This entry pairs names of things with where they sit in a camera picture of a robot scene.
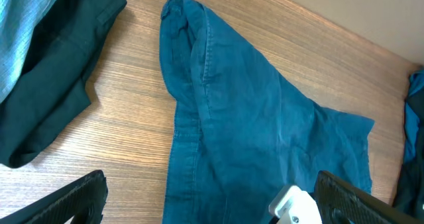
wood grain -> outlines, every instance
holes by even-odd
[[[385,202],[403,156],[410,62],[289,0],[198,0],[259,49],[319,104],[370,117],[373,195]],[[0,167],[0,216],[94,170],[109,186],[103,223],[162,219],[175,101],[159,65],[166,0],[128,0],[87,83],[93,104],[30,164]]]

folded garment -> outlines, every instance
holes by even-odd
[[[285,184],[328,170],[367,192],[374,122],[306,98],[193,0],[162,10],[160,64],[176,99],[163,223],[267,223]]]
[[[424,70],[412,74],[405,101],[405,152],[393,206],[424,220]]]
[[[0,0],[0,103],[16,84],[34,27],[56,0]]]
[[[84,87],[126,0],[57,0],[34,30],[22,75],[0,104],[0,163],[30,162],[89,104]]]

wrinkled fabric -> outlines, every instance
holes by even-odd
[[[18,168],[89,104],[85,83],[126,0],[57,0],[34,30],[16,86],[0,104],[0,163]]]
[[[368,118],[320,107],[193,0],[162,10],[160,64],[177,101],[163,223],[267,223],[286,184],[328,170],[366,192]]]
[[[0,0],[0,103],[16,84],[34,27],[56,0]]]
[[[424,71],[410,78],[405,100],[405,153],[393,206],[424,221]]]

clothing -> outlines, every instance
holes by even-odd
[[[206,6],[168,0],[160,64],[176,99],[163,223],[268,223],[285,184],[328,170],[367,192],[368,118],[306,98]]]
[[[56,0],[0,0],[0,103],[16,84],[32,31]]]
[[[405,101],[405,153],[393,206],[424,220],[424,71],[410,77]]]
[[[0,163],[30,162],[90,101],[85,83],[126,0],[57,0],[34,30],[22,75],[0,104]]]

black cloth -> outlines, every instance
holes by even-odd
[[[402,165],[393,206],[408,215],[424,220],[424,88],[409,96],[406,103],[419,117],[415,141],[416,156]]]
[[[126,0],[57,0],[34,30],[22,75],[0,104],[0,163],[35,158],[89,104],[85,83]]]

